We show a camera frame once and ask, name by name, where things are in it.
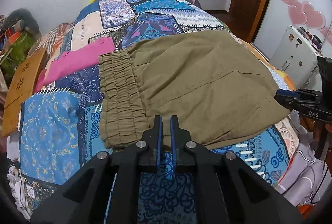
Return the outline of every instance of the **lavender garment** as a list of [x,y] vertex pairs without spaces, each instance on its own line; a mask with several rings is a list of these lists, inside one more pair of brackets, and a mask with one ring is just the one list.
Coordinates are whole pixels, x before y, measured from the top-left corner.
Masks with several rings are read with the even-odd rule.
[[49,85],[76,71],[99,64],[98,56],[115,50],[111,37],[102,37],[78,50],[65,51],[57,60],[51,62],[49,73],[43,85]]
[[[310,201],[318,202],[331,182],[331,173],[327,171],[324,161],[315,158],[313,133],[307,132],[300,125],[298,112],[292,111],[290,117],[298,130],[300,143],[285,176],[275,189],[294,206]],[[318,189],[326,171],[324,181]]]

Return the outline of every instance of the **patchwork bedspread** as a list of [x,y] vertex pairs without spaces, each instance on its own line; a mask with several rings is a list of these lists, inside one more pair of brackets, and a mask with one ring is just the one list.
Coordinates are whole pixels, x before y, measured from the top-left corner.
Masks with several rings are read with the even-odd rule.
[[[213,16],[184,0],[101,0],[85,7],[62,44],[55,51],[50,48],[51,60],[64,51],[77,50],[100,37],[112,37],[117,49],[122,49],[143,39],[200,30],[228,29]],[[278,72],[268,68],[279,87],[288,89]],[[20,129],[20,159],[24,193],[31,211],[97,152],[106,150],[99,137],[102,99],[99,66],[96,65],[55,81],[25,103]],[[36,114],[40,117],[45,114],[38,111],[43,101],[48,103],[48,108],[44,106],[44,109],[49,116],[34,121]],[[34,135],[28,131],[31,128],[29,120],[35,122]],[[52,142],[57,140],[54,130],[47,134],[42,130],[53,123],[64,132],[69,128],[69,135],[64,135],[62,142]],[[236,153],[275,186],[297,146],[296,133],[289,124],[281,121],[252,139],[213,152]],[[192,176],[174,174],[172,154],[164,153],[156,174],[141,175],[137,222],[196,223],[193,192]]]

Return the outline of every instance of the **olive green garment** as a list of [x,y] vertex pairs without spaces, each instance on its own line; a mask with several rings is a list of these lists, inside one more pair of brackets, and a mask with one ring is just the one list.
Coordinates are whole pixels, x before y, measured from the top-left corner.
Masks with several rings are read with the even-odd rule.
[[100,135],[106,147],[141,138],[161,115],[171,146],[170,117],[208,149],[247,140],[289,114],[274,95],[269,70],[227,31],[159,37],[99,56],[105,94]]

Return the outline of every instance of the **bedspread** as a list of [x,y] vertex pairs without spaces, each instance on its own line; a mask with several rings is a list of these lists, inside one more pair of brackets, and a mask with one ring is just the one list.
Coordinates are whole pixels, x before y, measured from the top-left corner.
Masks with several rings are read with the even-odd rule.
[[[200,30],[228,29],[216,18],[184,0],[97,1],[81,11],[74,26],[63,39],[58,39],[57,48],[50,47],[51,59],[46,69],[64,51],[77,50],[101,37],[112,37],[116,48],[121,49],[143,39]],[[292,86],[287,78],[282,77],[282,73],[259,59],[270,70],[280,88],[289,89]],[[56,95],[64,89],[81,95],[77,107],[77,136],[73,136],[74,140],[71,141],[72,144],[77,141],[78,150],[70,157],[82,166],[97,152],[105,150],[99,137],[100,112],[103,108],[99,66],[67,75],[45,86],[38,94]],[[235,152],[269,184],[275,186],[298,146],[298,138],[287,124],[288,119],[283,121],[243,143],[213,152]],[[24,193],[32,211],[59,187],[37,176],[26,174],[23,177]],[[137,222],[196,223],[192,176],[173,173],[171,153],[163,154],[160,170],[156,174],[141,174]]]

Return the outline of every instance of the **silver bolt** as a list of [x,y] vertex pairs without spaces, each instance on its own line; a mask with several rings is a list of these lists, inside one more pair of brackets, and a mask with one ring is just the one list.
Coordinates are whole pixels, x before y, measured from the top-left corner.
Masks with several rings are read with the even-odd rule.
[[97,154],[97,157],[99,159],[105,159],[107,157],[107,153],[105,151],[100,151],[98,154]]
[[186,146],[190,149],[195,148],[196,145],[196,142],[193,142],[192,140],[186,143]]
[[236,158],[236,154],[234,154],[233,152],[227,152],[225,156],[229,160],[233,160]]
[[143,140],[139,140],[138,142],[136,142],[136,146],[137,146],[138,148],[143,148],[143,147],[146,146],[146,142],[143,141]]

